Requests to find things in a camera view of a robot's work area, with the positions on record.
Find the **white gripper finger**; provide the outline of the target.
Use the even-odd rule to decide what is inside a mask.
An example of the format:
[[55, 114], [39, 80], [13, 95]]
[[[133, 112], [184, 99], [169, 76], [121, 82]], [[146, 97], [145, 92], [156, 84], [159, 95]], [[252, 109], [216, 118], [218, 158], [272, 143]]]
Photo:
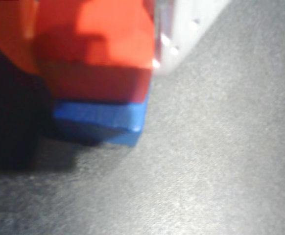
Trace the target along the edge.
[[153, 74], [173, 72], [229, 3], [229, 0], [161, 2], [156, 12]]

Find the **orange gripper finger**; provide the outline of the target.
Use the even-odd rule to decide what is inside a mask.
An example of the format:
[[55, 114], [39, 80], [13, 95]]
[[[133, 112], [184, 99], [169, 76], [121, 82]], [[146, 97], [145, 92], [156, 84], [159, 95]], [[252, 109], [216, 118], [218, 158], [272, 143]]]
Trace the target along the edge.
[[37, 74], [32, 40], [39, 2], [0, 0], [0, 51], [18, 68]]

